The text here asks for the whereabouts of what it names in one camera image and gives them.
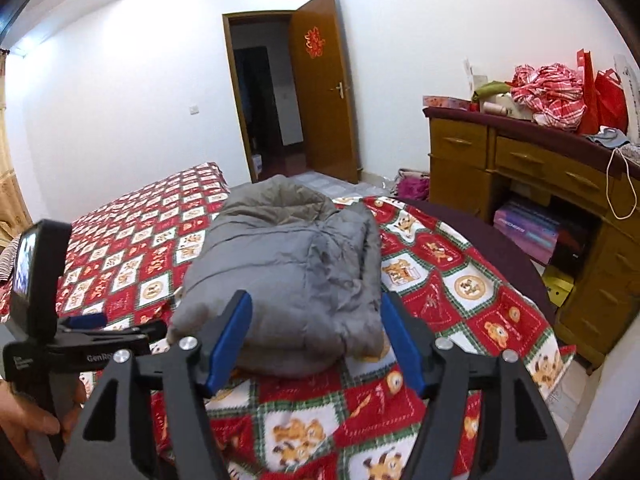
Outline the person's left hand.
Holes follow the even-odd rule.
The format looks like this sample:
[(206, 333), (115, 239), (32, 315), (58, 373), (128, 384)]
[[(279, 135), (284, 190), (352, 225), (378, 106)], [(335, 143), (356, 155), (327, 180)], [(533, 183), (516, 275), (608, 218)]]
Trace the person's left hand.
[(8, 382), (1, 381), (1, 429), (29, 472), (37, 477), (40, 477), (41, 470), (27, 433), (60, 434), (67, 442), (87, 401), (85, 384), (77, 378), (75, 386), (73, 407), (62, 420), (58, 420), (31, 400), (15, 393)]

